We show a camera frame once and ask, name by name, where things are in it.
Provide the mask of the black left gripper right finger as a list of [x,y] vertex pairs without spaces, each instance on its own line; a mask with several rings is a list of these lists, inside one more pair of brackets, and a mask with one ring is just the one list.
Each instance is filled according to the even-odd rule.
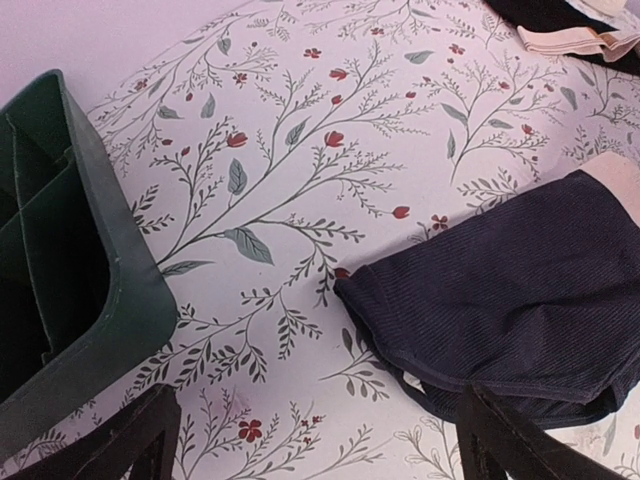
[[456,430],[466,479],[583,479],[585,460],[489,390],[465,388]]

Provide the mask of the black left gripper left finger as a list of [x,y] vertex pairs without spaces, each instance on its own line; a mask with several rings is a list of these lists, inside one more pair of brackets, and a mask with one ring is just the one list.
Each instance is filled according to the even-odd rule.
[[181,407],[156,384],[73,444],[13,474],[13,479],[170,479]]

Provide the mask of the navy blue underwear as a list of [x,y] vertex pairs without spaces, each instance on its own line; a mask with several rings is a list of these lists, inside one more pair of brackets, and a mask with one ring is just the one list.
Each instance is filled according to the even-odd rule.
[[639,381],[639,168],[606,152],[335,282],[405,393],[453,421],[481,385],[545,429]]

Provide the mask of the dark green divided tray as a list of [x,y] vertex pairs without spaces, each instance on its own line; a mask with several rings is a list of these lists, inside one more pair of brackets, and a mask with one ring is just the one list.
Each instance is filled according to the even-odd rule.
[[159,350],[174,297],[106,148],[50,70],[1,111],[1,454]]

